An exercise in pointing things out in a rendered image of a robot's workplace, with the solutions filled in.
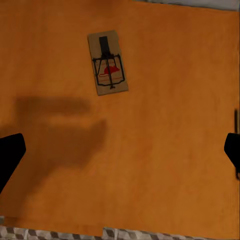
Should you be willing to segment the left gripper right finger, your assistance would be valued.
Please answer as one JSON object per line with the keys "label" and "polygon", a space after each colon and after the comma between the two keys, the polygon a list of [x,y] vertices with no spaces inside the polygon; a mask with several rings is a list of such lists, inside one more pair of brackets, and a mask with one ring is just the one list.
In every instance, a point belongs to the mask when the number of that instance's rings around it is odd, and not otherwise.
{"label": "left gripper right finger", "polygon": [[224,151],[240,173],[240,134],[228,133]]}

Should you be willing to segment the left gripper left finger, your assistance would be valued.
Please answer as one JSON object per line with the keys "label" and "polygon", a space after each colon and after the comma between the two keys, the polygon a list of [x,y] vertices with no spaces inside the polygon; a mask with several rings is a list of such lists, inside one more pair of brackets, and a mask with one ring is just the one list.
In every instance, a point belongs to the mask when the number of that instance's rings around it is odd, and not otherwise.
{"label": "left gripper left finger", "polygon": [[0,138],[0,193],[26,152],[21,133]]}

